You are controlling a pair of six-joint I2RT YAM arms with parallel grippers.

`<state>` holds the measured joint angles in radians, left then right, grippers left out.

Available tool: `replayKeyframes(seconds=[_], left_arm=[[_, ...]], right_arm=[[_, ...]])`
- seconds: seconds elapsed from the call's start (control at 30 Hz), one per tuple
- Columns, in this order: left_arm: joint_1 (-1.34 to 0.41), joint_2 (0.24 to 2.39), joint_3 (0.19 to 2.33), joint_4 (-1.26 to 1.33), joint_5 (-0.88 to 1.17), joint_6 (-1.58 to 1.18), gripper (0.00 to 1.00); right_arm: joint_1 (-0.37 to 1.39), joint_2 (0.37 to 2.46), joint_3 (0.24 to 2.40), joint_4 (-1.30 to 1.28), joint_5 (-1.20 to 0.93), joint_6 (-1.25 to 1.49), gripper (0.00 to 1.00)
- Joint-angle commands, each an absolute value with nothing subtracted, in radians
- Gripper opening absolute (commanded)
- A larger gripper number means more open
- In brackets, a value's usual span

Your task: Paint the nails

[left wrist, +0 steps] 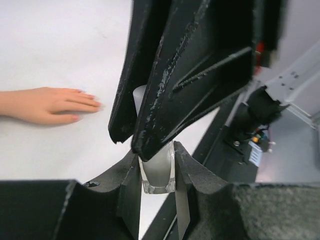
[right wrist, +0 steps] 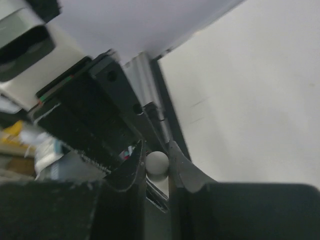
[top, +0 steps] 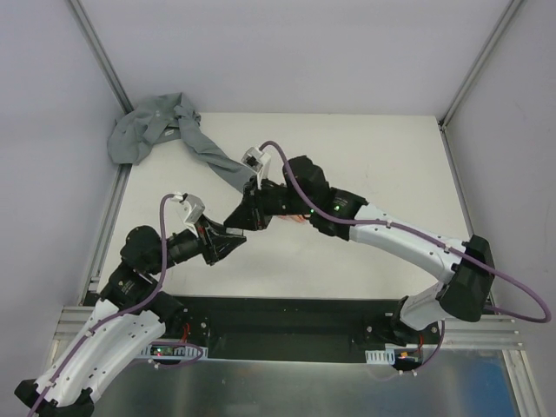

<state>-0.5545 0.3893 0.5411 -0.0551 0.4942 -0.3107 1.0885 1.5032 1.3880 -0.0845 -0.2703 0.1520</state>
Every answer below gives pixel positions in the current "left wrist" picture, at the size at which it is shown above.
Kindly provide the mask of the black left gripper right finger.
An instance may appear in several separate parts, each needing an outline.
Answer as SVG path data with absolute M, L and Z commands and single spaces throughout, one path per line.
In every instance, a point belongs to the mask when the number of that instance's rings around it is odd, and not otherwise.
M 319 239 L 319 183 L 230 183 L 173 148 L 181 240 Z

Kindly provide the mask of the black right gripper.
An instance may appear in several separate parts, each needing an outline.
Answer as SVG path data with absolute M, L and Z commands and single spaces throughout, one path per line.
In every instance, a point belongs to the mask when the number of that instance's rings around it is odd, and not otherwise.
M 288 2 L 286 0 L 254 0 L 252 8 L 252 66 L 269 68 L 277 60 L 283 37 Z

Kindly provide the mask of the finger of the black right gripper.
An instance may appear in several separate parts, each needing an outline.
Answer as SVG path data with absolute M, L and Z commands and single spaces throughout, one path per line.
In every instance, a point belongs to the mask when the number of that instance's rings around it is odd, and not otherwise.
M 248 84 L 254 24 L 253 0 L 172 3 L 131 142 L 142 160 Z
M 137 113 L 133 91 L 148 82 L 171 4 L 170 0 L 132 2 L 126 54 L 108 123 L 115 144 L 134 133 Z

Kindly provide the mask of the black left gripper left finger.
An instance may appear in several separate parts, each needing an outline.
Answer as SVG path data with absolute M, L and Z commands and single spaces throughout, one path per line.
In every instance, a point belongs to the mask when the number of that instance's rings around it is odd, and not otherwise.
M 132 152 L 85 184 L 0 183 L 3 240 L 136 240 L 139 223 L 140 170 Z

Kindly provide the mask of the clear nail polish bottle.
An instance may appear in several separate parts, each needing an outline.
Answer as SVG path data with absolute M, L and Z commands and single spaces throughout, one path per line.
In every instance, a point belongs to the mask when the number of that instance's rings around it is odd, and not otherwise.
M 149 161 L 138 160 L 142 186 L 146 194 L 160 195 L 176 190 L 175 149 L 170 141 Z

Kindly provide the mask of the white nail polish cap brush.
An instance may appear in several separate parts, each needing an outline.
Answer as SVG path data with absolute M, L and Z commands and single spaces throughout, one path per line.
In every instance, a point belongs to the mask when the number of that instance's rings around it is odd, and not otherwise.
M 146 84 L 141 85 L 141 86 L 137 87 L 136 89 L 134 89 L 132 92 L 137 117 L 139 116 L 139 112 L 140 112 L 140 109 L 142 106 L 146 87 L 147 87 Z

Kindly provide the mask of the mannequin hand with pink nails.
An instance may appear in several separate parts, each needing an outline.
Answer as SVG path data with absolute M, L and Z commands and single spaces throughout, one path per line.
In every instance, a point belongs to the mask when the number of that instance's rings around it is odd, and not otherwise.
M 0 92 L 0 115 L 41 125 L 71 124 L 78 112 L 96 113 L 102 104 L 79 89 L 40 87 Z

